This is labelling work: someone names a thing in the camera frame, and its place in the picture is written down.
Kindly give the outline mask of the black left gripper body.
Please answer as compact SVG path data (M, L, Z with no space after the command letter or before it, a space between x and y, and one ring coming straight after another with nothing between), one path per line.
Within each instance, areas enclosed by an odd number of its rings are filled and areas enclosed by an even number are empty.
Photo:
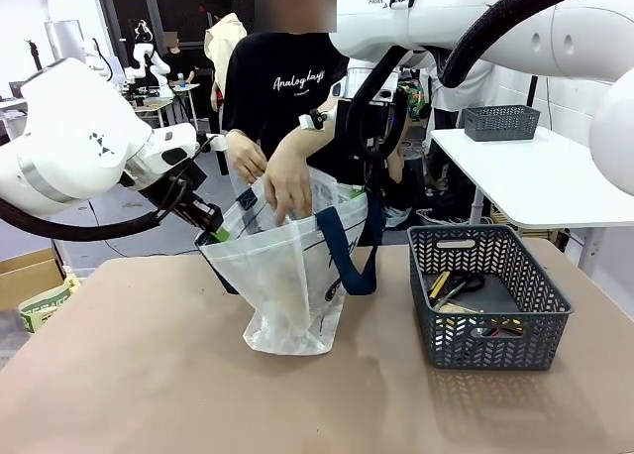
M222 225L223 217L216 204L196 194L205 179L206 174L194 160L185 160L142 189L140 195L156 207L158 222L174 214L193 227L214 232Z

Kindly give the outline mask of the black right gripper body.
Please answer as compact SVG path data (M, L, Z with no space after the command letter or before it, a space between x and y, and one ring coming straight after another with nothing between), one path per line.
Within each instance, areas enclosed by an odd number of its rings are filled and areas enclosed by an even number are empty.
M376 151L389 137L393 123L393 109L387 105L371 105L364 115L364 135L366 148ZM384 161L388 176L399 176L399 144L396 144Z

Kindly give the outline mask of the person's right hand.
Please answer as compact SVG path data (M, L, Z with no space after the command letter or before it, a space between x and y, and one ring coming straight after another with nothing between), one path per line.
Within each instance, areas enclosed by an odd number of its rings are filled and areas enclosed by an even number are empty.
M260 146L239 130L226 135L228 159L246 184L253 184L266 170L267 159Z

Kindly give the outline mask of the person's left hand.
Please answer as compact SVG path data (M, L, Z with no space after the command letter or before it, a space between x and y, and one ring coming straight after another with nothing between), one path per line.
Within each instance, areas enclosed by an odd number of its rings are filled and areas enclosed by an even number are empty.
M301 218L312 214L306 157L296 145L283 141L274 151L265 168L264 192L278 225L291 213Z

